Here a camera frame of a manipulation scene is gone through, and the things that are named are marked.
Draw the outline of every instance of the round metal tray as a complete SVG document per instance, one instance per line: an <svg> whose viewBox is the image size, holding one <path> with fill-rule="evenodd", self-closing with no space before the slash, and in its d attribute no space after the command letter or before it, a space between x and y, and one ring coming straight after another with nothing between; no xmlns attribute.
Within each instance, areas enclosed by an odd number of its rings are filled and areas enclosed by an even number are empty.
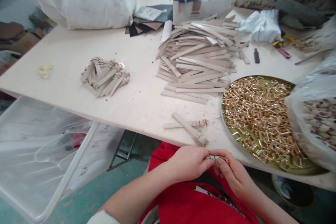
<svg viewBox="0 0 336 224"><path fill-rule="evenodd" d="M294 88L294 84L290 83L288 81L285 81L283 79L279 79L279 78L275 78L275 77L271 77L271 76L264 76L264 75L251 75L252 77L262 77L263 79L261 81L265 82L265 83L269 83L272 80L277 80L279 83L286 83L287 85L291 86L290 91ZM226 92L230 92L230 87L231 85L227 88ZM238 128L229 128L226 124L226 120L227 118L224 116L222 109L225 108L225 104L223 103L223 101L225 100L225 93L222 96L222 102L221 102L221 106L220 106L220 114L223 120L223 123L225 125L225 128L227 129L227 131L230 133L232 139L234 141L236 141L239 146L245 150L246 152L248 152L250 155L252 155L256 160L258 160L259 162L263 162L277 170L283 171L283 172L288 172L291 174L296 174L296 175L318 175L318 174L323 174L328 172L327 170L323 169L322 167L316 165L315 163L313 163L312 161L310 161L309 159L304 159L302 160L302 167L296 167L296 166L290 166L289 168L287 168L286 170L284 170L283 168L281 168L276 162L274 161L263 161L261 158L259 158L253 151L251 148L245 148L238 139L240 139L240 136L242 134L242 129L238 129ZM251 129L245 128L243 129L245 132L248 132L250 134L252 134L256 139L260 139L253 131L251 131Z"/></svg>

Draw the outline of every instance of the white sleeve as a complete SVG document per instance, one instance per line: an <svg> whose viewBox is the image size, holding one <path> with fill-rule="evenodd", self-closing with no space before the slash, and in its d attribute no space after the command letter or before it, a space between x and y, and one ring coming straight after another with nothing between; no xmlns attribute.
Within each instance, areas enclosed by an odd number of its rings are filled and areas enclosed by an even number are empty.
<svg viewBox="0 0 336 224"><path fill-rule="evenodd" d="M91 217L87 224L120 224L112 216L108 215L105 210L102 210Z"/></svg>

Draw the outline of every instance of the white table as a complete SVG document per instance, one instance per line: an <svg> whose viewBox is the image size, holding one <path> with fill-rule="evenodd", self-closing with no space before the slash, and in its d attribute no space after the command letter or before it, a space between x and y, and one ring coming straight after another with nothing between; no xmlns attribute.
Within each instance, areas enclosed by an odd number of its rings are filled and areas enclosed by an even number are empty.
<svg viewBox="0 0 336 224"><path fill-rule="evenodd" d="M169 0L138 0L137 6L168 4ZM237 8L233 13L245 19L252 11ZM210 140L208 149L228 149L244 165L278 174L328 190L336 191L336 174L296 176L275 170L244 152L225 130L220 115L220 97L211 97L206 105L161 96L166 81L155 77L159 61L155 60L162 29L157 32L130 37L125 29L76 30L56 27L1 78L0 89L8 93L25 95L53 106L68 110L91 120L116 125L178 146L195 145L183 129L163 129L172 123L177 111L187 120L207 119L210 125L202 130ZM253 60L258 48L260 64ZM288 50L291 59L285 59L270 44L251 43L245 53L251 64L235 59L238 72L231 80L247 75L270 75L296 83L318 64L310 60L301 65L295 50ZM130 70L131 80L112 97L95 98L80 82L81 72L92 57L116 59ZM54 70L48 80L39 79L37 68L52 63Z"/></svg>

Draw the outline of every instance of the clear plastic bin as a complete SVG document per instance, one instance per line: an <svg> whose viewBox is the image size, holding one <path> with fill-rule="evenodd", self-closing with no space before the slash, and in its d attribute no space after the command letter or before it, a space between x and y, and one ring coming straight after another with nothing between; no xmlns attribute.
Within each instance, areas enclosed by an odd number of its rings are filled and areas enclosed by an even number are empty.
<svg viewBox="0 0 336 224"><path fill-rule="evenodd" d="M51 113L57 113L56 123L50 119ZM91 125L79 148L52 160L38 157L38 162L35 154L43 146L50 151L48 143L55 139L64 142L62 135L67 130L78 130L69 125L69 118L75 118L77 126ZM90 124L67 111L55 111L50 105L21 96L0 116L0 194L26 219L42 223L60 200L109 168L123 133L124 129Z"/></svg>

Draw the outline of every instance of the white box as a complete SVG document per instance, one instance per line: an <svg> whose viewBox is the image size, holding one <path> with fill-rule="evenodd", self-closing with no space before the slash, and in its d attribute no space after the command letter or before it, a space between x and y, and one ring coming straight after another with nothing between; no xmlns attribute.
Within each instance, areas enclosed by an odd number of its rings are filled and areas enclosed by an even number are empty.
<svg viewBox="0 0 336 224"><path fill-rule="evenodd" d="M50 126L51 111L59 121ZM35 153L64 133L62 117L73 116L42 102L20 97L0 116L0 194L32 223L44 222L57 203L104 171L118 149L124 129L92 122L79 149L60 168L37 162Z"/></svg>
<svg viewBox="0 0 336 224"><path fill-rule="evenodd" d="M189 20L201 20L210 17L213 14L217 14L217 17L221 17L226 10L232 5L233 0L211 0L202 1L199 14L191 15L194 2L186 2L182 5L182 12L179 12L178 1L173 1L173 24L179 26L182 22Z"/></svg>

